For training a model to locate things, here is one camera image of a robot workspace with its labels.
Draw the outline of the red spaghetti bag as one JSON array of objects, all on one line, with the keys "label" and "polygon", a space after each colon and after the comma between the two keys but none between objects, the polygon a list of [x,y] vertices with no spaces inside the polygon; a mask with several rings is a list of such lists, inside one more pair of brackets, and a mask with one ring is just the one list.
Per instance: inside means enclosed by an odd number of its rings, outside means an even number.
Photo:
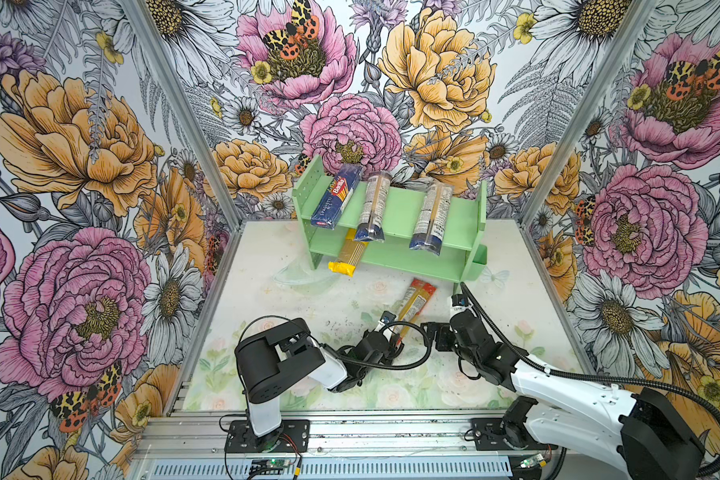
[{"label": "red spaghetti bag", "polygon": [[406,290],[395,320],[413,324],[436,290],[435,285],[414,278]]}]

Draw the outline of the yellow spaghetti bag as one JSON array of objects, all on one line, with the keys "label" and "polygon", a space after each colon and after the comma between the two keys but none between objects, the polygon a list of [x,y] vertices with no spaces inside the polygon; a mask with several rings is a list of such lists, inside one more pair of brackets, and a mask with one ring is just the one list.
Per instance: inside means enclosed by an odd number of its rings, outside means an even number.
[{"label": "yellow spaghetti bag", "polygon": [[344,238],[344,243],[336,260],[328,264],[331,272],[353,277],[359,265],[368,243],[355,239],[356,230],[349,229]]}]

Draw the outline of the clear labelled spaghetti bag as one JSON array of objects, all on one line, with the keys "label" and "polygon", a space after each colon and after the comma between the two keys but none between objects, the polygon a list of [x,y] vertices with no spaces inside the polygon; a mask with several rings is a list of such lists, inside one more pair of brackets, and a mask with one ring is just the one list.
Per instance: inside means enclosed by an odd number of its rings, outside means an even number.
[{"label": "clear labelled spaghetti bag", "polygon": [[439,256],[452,200],[452,188],[441,182],[429,185],[409,243],[409,249]]}]

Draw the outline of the blue Barilla spaghetti box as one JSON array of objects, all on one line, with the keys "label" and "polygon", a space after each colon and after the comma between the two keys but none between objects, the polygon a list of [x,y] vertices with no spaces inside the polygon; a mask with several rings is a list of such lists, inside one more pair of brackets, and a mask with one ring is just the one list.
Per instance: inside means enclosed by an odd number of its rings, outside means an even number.
[{"label": "blue Barilla spaghetti box", "polygon": [[333,176],[314,210],[310,223],[313,226],[334,229],[362,178],[359,164],[344,164]]}]

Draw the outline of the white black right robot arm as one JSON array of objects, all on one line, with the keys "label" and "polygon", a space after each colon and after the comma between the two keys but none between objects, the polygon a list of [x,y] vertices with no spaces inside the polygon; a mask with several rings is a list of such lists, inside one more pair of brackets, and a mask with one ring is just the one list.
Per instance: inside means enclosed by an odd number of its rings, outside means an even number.
[{"label": "white black right robot arm", "polygon": [[556,376],[551,365],[490,333],[464,295],[453,296],[448,322],[428,322],[424,329],[437,350],[454,353],[477,379],[516,395],[501,419],[473,423],[476,443],[515,450],[558,446],[632,479],[699,474],[705,449],[658,391],[634,393],[613,383]]}]

